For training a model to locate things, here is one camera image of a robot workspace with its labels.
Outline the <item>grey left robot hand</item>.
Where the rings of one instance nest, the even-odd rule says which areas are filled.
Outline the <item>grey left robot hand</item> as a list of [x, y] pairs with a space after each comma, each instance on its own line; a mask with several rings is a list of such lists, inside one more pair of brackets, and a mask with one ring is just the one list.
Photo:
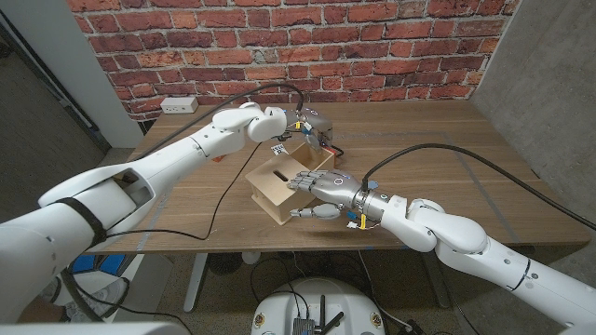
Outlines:
[[332, 144], [332, 121], [321, 113], [303, 108], [301, 111], [288, 110], [285, 115], [287, 127], [278, 138], [280, 141], [303, 134], [305, 143], [318, 153], [324, 146]]

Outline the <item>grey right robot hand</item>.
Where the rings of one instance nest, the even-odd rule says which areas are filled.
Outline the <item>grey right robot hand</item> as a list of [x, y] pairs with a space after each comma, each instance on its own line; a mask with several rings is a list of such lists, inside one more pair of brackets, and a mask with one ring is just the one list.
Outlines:
[[292, 217], [333, 220], [340, 216], [343, 209], [360, 210], [369, 220], [380, 221], [383, 210], [378, 206], [366, 209], [364, 202], [373, 196], [360, 190], [361, 182], [342, 170], [301, 171], [288, 187], [296, 191], [312, 194], [321, 205], [313, 208], [295, 208], [290, 211]]

